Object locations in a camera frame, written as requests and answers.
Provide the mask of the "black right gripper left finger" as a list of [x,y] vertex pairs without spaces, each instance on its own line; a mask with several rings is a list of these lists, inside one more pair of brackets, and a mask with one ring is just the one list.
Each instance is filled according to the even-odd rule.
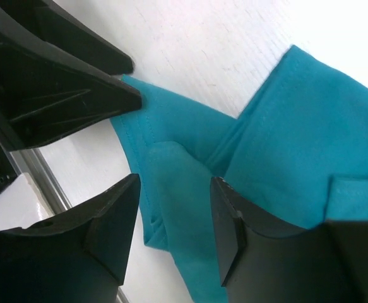
[[0,231],[0,302],[115,302],[139,205],[139,175],[23,229]]

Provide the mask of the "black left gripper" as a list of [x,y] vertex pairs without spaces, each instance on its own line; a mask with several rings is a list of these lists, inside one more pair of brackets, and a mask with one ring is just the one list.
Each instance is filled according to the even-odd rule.
[[0,193],[16,177],[6,151],[45,146],[141,106],[136,89],[15,22],[0,24]]

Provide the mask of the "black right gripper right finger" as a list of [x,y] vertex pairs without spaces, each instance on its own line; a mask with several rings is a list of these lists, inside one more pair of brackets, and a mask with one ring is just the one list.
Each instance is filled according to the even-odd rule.
[[368,221],[287,223],[219,177],[210,203],[230,302],[368,302]]

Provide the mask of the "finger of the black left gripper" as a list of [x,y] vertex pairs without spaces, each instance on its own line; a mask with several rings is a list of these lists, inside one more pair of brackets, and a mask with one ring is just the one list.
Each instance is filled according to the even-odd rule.
[[0,7],[38,38],[111,75],[132,74],[134,62],[54,1],[1,1]]

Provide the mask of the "teal t shirt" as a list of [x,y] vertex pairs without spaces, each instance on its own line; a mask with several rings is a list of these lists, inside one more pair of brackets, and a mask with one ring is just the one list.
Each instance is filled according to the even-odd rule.
[[230,302],[210,203],[219,177],[303,229],[368,221],[368,88],[296,46],[238,118],[130,76],[143,106],[112,120],[141,179],[147,246],[167,251],[195,302]]

